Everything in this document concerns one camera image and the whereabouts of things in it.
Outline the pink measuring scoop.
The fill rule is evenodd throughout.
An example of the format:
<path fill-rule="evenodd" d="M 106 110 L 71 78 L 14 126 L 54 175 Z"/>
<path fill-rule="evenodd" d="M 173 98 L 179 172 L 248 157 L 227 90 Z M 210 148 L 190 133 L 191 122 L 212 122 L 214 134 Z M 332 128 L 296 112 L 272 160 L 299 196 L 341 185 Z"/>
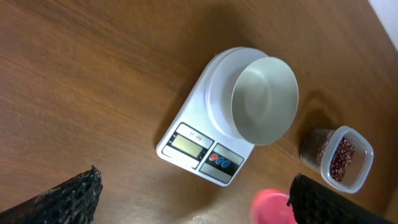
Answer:
<path fill-rule="evenodd" d="M 258 192 L 251 204 L 250 217 L 253 224 L 297 224 L 289 196 L 277 189 Z"/>

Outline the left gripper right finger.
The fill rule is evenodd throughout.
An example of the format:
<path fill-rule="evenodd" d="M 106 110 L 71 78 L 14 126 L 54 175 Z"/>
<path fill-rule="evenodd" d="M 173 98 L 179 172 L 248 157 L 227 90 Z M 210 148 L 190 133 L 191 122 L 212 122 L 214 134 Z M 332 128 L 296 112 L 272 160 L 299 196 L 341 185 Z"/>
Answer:
<path fill-rule="evenodd" d="M 392 224 L 303 174 L 293 179 L 287 205 L 299 224 Z"/>

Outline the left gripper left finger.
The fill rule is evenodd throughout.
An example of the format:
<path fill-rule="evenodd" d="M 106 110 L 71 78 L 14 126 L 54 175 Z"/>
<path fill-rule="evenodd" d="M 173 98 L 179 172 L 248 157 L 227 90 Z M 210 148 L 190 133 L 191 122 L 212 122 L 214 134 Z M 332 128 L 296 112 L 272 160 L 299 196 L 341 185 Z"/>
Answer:
<path fill-rule="evenodd" d="M 1 212 L 1 223 L 92 223 L 103 189 L 95 166 Z"/>

